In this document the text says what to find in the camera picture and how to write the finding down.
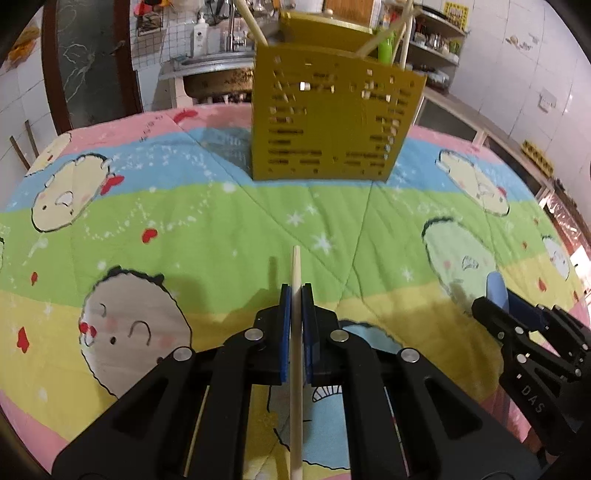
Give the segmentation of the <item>light blue spoon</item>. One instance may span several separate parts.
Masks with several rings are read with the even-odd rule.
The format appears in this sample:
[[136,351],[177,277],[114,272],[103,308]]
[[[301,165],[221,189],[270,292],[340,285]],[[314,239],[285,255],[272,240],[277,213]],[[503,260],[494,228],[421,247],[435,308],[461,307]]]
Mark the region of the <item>light blue spoon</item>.
[[493,271],[487,276],[486,298],[502,310],[510,310],[509,292],[503,276],[498,271]]

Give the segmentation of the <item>kitchen counter cabinets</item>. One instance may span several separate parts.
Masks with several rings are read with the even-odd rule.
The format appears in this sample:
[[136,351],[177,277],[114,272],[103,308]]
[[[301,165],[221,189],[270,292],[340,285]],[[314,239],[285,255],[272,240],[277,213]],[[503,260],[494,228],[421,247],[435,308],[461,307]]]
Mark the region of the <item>kitchen counter cabinets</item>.
[[553,181],[542,173],[512,138],[452,95],[446,96],[426,87],[414,123],[493,151],[514,170],[541,207],[555,193]]

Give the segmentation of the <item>steel kitchen sink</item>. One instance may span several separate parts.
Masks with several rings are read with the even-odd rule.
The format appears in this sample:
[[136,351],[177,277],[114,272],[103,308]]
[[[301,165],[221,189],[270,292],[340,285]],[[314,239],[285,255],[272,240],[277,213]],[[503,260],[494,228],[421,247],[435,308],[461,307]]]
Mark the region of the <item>steel kitchen sink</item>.
[[253,51],[225,52],[172,59],[161,68],[159,79],[171,84],[174,97],[184,94],[201,101],[248,94],[252,90],[253,68]]

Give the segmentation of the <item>colourful cartoon quilt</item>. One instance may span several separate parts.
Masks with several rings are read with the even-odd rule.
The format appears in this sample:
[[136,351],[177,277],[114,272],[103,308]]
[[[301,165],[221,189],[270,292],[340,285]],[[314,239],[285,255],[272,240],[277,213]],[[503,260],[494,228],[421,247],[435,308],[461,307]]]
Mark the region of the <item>colourful cartoon quilt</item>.
[[419,350],[525,439],[471,303],[496,270],[531,303],[589,315],[524,182],[419,126],[384,182],[256,182],[249,123],[221,105],[75,130],[2,210],[1,407],[42,471],[163,355],[221,345],[276,304],[294,247],[342,326]]

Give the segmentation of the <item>yellow egg tray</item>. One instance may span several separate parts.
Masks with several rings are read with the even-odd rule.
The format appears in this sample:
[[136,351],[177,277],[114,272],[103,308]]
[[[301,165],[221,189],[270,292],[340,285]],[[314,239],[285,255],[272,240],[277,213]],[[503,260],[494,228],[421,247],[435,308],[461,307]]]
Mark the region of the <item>yellow egg tray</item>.
[[545,156],[534,143],[524,140],[521,144],[522,152],[536,164],[539,170],[547,177],[552,178],[554,174],[553,163]]

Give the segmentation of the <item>yellow perforated utensil holder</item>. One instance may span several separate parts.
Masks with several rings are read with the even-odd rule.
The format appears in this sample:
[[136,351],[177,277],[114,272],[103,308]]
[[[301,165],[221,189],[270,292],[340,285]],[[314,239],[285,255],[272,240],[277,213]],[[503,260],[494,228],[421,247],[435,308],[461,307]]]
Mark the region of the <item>yellow perforated utensil holder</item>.
[[369,28],[283,11],[256,46],[252,177],[390,177],[423,97],[423,76],[374,57]]

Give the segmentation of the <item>wooden chopstick beside gripper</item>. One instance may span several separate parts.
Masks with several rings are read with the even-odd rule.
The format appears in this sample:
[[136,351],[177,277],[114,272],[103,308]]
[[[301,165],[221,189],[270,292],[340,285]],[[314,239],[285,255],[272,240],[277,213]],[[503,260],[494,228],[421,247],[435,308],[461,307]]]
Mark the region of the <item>wooden chopstick beside gripper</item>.
[[252,33],[253,39],[257,44],[267,46],[269,43],[266,40],[266,36],[263,34],[263,30],[260,29],[259,24],[256,23],[252,12],[249,10],[245,0],[235,0],[235,7],[238,9],[246,25],[249,27],[249,31]]

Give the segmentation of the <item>dark wooden door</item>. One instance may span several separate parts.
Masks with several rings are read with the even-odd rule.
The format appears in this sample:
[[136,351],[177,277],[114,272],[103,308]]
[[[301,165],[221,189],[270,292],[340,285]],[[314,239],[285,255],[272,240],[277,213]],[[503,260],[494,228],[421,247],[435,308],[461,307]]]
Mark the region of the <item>dark wooden door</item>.
[[42,68],[58,134],[142,112],[129,1],[47,1]]

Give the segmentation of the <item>wooden cutting board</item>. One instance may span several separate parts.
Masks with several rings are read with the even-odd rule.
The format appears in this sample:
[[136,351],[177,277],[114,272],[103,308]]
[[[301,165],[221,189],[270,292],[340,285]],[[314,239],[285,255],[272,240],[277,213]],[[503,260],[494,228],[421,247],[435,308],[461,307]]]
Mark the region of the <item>wooden cutting board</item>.
[[324,8],[342,20],[369,25],[380,4],[375,0],[325,0]]

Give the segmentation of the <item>green handled utensil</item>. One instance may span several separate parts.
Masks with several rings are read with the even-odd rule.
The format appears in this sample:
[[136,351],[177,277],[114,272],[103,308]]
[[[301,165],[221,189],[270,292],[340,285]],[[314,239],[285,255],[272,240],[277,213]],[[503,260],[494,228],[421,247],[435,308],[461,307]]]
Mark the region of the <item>green handled utensil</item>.
[[397,39],[398,35],[392,33],[378,45],[378,60],[382,64],[391,65],[394,55],[394,44],[396,44]]

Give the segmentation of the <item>corner wall shelf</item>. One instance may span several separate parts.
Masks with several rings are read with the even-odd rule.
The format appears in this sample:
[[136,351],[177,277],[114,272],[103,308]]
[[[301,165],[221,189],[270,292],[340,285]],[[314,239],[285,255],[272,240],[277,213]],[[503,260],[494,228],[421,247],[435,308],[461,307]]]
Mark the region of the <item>corner wall shelf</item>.
[[427,6],[421,10],[413,23],[407,62],[415,68],[457,68],[467,32],[440,11]]

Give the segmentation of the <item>wooden sticks against wall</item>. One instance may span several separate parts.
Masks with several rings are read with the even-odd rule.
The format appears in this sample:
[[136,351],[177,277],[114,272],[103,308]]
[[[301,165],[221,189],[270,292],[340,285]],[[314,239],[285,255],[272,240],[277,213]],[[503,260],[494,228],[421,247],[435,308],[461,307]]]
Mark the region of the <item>wooden sticks against wall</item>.
[[39,148],[37,146],[31,122],[28,119],[25,120],[23,128],[24,130],[18,138],[14,135],[10,135],[9,142],[24,169],[28,171],[31,168],[31,163],[39,155]]

